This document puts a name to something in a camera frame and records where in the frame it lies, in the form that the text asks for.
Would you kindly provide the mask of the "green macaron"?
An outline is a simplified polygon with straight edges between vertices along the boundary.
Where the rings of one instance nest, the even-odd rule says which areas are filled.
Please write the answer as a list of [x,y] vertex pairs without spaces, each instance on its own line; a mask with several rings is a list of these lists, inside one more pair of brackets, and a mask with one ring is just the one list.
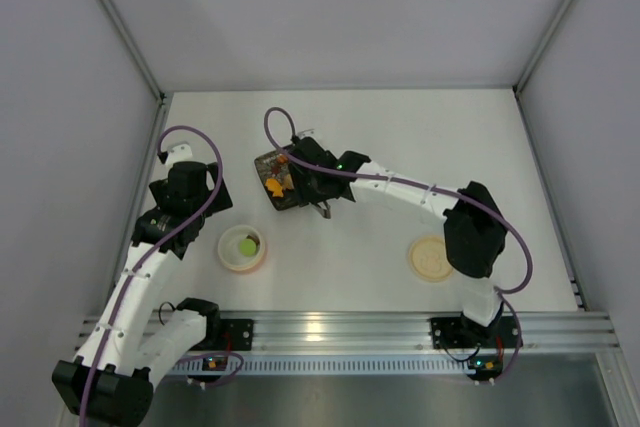
[[253,257],[258,251],[258,244],[245,238],[238,243],[238,250],[245,257]]

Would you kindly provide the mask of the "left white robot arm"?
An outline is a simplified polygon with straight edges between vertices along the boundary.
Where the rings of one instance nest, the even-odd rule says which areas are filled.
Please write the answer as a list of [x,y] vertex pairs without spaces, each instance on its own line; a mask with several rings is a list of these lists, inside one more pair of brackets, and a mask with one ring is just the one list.
[[125,267],[99,321],[73,360],[59,361],[52,373],[65,406],[82,422],[140,425],[177,361],[223,339],[218,305],[191,297],[158,332],[144,336],[175,261],[210,216],[233,205],[221,168],[176,162],[149,189],[156,204],[136,221]]

